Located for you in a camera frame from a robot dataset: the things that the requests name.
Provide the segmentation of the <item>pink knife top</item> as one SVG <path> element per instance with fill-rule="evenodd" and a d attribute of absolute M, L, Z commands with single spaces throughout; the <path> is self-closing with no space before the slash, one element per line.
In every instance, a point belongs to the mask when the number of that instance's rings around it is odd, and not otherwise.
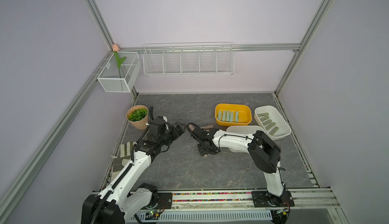
<path fill-rule="evenodd" d="M 204 127 L 202 127 L 202 129 L 205 129 L 205 130 L 209 130 L 209 129 L 211 129 L 211 128 L 213 128 L 213 125 L 209 125 L 209 126 L 204 126 Z"/>

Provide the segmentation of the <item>mint knife long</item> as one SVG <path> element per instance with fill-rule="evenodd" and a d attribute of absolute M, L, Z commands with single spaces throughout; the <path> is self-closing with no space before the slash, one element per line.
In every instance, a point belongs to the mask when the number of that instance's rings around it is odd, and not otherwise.
<path fill-rule="evenodd" d="M 218 111 L 218 114 L 217 114 L 217 119 L 218 119 L 219 121 L 221 121 L 221 119 L 222 119 L 222 114 L 223 114 L 223 111 L 222 111 L 222 110 L 219 110 L 219 111 Z"/>

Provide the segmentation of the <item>mint knife bottom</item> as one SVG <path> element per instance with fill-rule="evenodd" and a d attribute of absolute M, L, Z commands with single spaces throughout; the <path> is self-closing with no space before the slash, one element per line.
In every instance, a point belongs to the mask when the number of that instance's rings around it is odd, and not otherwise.
<path fill-rule="evenodd" d="M 226 121 L 226 115 L 227 115 L 227 113 L 226 113 L 226 111 L 222 111 L 222 118 L 221 118 L 221 120 L 224 122 L 224 121 Z"/>

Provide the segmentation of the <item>mint knife short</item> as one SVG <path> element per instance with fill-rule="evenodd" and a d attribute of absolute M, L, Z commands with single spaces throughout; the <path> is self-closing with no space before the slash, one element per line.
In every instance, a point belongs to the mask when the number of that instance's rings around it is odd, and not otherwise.
<path fill-rule="evenodd" d="M 231 111 L 230 112 L 230 119 L 229 119 L 230 122 L 234 122 L 235 121 L 235 116 L 234 116 L 234 112 Z"/>

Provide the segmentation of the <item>yellow storage box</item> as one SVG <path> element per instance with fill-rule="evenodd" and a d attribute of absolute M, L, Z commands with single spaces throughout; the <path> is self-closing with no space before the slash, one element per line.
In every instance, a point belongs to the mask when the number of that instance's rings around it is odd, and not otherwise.
<path fill-rule="evenodd" d="M 219 110 L 224 111 L 233 111 L 234 116 L 235 112 L 239 112 L 239 122 L 226 122 L 219 121 L 217 119 L 217 114 Z M 215 107 L 215 119 L 216 123 L 220 126 L 247 126 L 252 122 L 252 113 L 251 109 L 246 105 L 241 104 L 229 104 L 229 103 L 220 103 Z"/>

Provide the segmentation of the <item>olive knife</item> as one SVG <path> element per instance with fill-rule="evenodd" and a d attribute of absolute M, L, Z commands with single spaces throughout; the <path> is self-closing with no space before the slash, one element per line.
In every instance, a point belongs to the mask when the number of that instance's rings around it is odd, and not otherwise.
<path fill-rule="evenodd" d="M 261 117 L 261 118 L 260 118 L 260 121 L 261 121 L 261 122 L 264 122 L 264 121 L 266 121 L 266 120 L 269 120 L 269 116 L 264 116 L 264 117 Z"/>
<path fill-rule="evenodd" d="M 260 114 L 256 114 L 258 117 L 264 117 L 264 116 L 268 116 L 269 113 L 260 113 Z"/>
<path fill-rule="evenodd" d="M 278 131 L 279 127 L 274 127 L 271 131 L 270 131 L 270 135 L 274 135 L 277 131 Z"/>
<path fill-rule="evenodd" d="M 273 127 L 275 127 L 275 126 L 276 126 L 276 123 L 272 122 L 272 123 L 270 123 L 269 125 L 267 125 L 265 129 L 266 129 L 267 131 L 270 131 L 270 130 L 271 130 Z"/>
<path fill-rule="evenodd" d="M 263 124 L 264 126 L 266 126 L 266 125 L 270 124 L 271 122 L 272 122 L 272 120 L 266 120 L 266 121 L 264 121 L 262 124 Z"/>

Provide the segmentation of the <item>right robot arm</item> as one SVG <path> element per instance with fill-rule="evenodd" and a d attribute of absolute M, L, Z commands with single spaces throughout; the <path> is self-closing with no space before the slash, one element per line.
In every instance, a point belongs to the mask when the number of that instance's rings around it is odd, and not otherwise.
<path fill-rule="evenodd" d="M 226 132 L 217 128 L 204 129 L 197 124 L 187 125 L 191 137 L 198 142 L 201 155 L 217 155 L 222 148 L 234 153 L 247 153 L 255 166 L 264 173 L 266 180 L 265 201 L 271 207 L 282 206 L 288 199 L 287 188 L 280 169 L 281 148 L 266 133 L 257 130 L 253 134 Z"/>

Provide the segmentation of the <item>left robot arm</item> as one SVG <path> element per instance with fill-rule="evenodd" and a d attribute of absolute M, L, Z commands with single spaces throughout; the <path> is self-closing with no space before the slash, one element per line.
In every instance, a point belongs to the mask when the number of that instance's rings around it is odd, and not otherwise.
<path fill-rule="evenodd" d="M 153 117 L 149 108 L 148 123 L 140 138 L 133 145 L 130 160 L 113 182 L 98 194 L 87 197 L 82 206 L 82 224 L 124 224 L 146 206 L 158 202 L 158 189 L 152 184 L 142 184 L 135 193 L 131 190 L 142 173 L 152 164 L 162 147 L 169 147 L 184 134 L 186 125 L 170 124 L 166 117 Z"/>

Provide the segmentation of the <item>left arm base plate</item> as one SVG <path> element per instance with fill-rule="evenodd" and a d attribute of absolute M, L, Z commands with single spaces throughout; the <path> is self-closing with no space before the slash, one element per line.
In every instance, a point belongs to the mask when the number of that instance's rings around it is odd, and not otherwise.
<path fill-rule="evenodd" d="M 142 210 L 146 209 L 171 209 L 173 204 L 173 193 L 171 192 L 158 192 L 158 195 L 152 195 L 151 201 L 148 205 L 142 207 Z"/>

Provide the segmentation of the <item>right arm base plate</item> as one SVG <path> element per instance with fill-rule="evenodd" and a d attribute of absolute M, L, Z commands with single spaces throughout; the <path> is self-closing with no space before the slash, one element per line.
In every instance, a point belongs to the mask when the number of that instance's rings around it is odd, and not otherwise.
<path fill-rule="evenodd" d="M 291 192 L 284 190 L 281 196 L 270 194 L 268 191 L 253 191 L 254 207 L 294 207 Z"/>

